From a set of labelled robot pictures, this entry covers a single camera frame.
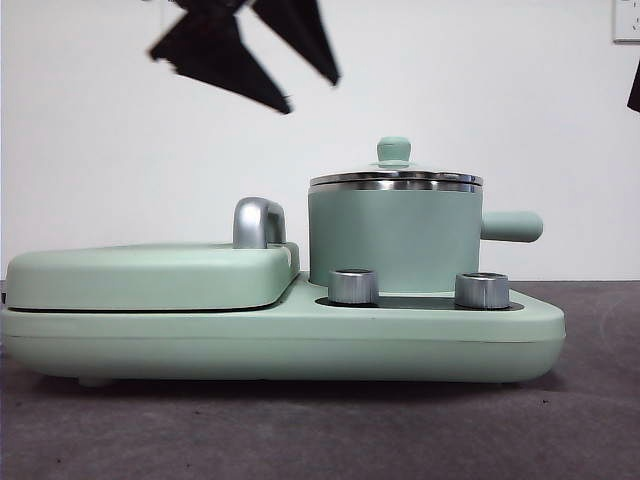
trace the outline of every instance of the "chrome handle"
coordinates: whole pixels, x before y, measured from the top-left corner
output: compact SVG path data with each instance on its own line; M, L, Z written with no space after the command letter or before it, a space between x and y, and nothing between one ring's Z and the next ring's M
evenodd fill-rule
M233 214L233 248L267 248L286 243L284 210L271 200L243 198Z

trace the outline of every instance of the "gray surface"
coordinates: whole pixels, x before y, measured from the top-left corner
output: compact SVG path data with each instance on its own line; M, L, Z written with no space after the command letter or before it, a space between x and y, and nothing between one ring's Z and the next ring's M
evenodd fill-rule
M640 479L640 282L528 282L567 314L513 385L124 381L3 359L3 479Z

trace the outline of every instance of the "appliance foot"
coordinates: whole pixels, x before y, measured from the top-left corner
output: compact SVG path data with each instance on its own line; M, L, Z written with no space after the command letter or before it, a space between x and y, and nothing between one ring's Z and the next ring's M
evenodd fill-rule
M89 388L106 387L114 382L112 378L78 377L78 384Z

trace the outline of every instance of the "white wall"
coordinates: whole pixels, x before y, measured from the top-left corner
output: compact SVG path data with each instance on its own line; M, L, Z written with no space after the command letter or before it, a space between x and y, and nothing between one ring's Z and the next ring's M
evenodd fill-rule
M285 207L308 265L309 178L391 134L483 176L487 209L544 217L535 244L484 245L484 269L640 278L640 46L612 44L610 1L323 0L336 89L243 12L289 116L149 61L178 13L161 1L2 2L3 272L34 249L228 240L247 195Z

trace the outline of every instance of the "pot handle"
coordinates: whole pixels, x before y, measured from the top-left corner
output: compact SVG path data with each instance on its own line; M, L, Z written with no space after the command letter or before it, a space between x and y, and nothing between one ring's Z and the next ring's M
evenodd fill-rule
M482 240L535 242L542 235L542 219L534 212L486 212L482 214Z

